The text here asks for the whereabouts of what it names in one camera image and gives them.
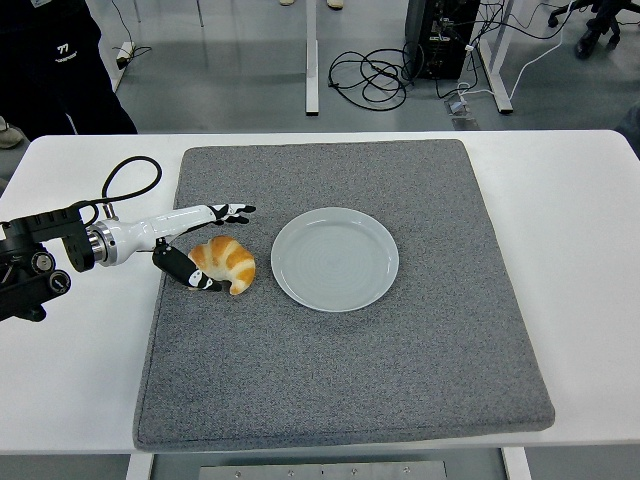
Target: black computer case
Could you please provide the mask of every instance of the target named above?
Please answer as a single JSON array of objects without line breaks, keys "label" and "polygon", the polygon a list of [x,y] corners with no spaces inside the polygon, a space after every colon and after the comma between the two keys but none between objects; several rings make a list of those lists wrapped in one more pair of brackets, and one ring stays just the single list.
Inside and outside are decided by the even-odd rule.
[{"label": "black computer case", "polygon": [[480,0],[409,0],[405,37],[414,77],[460,78],[479,6]]}]

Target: desk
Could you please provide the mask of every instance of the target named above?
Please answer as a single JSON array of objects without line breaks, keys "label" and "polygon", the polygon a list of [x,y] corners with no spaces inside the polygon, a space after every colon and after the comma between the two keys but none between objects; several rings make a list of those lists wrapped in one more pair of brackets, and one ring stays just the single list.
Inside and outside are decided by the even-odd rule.
[{"label": "desk", "polygon": [[[614,132],[45,137],[30,145],[0,199],[0,218],[96,198],[111,169],[132,155],[157,159],[164,176],[146,195],[115,204],[130,221],[171,209],[183,153],[194,146],[429,138],[457,138],[467,148],[556,423],[371,451],[640,441],[640,164]],[[129,168],[110,194],[153,178],[151,166]],[[79,274],[61,241],[46,246],[73,285],[45,304],[42,323],[0,322],[0,453],[132,453],[160,271],[138,253]]]}]

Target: gray mat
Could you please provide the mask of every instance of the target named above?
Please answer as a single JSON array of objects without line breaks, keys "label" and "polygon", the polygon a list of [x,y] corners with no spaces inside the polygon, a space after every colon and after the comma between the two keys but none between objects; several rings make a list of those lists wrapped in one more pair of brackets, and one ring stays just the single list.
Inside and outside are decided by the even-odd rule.
[{"label": "gray mat", "polygon": [[[134,424],[147,451],[414,441],[540,430],[554,409],[482,196],[456,140],[203,147],[185,153],[176,207],[248,203],[219,234],[256,257],[243,294],[164,277]],[[393,235],[389,291],[348,313],[299,305],[270,250],[315,208],[373,216]]]}]

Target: bread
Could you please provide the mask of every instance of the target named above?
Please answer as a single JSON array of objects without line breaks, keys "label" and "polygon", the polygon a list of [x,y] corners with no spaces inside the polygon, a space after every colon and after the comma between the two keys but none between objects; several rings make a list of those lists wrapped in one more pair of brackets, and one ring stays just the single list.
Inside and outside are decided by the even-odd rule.
[{"label": "bread", "polygon": [[188,257],[205,275],[231,282],[231,295],[244,292],[256,275],[253,255],[233,237],[220,235],[206,244],[196,245]]}]

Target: ceramic plate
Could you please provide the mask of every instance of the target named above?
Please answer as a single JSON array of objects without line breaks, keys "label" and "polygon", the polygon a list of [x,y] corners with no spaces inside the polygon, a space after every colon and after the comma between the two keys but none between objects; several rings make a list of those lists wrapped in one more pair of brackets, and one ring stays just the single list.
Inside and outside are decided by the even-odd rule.
[{"label": "ceramic plate", "polygon": [[315,310],[365,307],[389,289],[398,273],[398,249],[377,220],[348,208],[312,210],[291,220],[271,250],[280,287]]}]

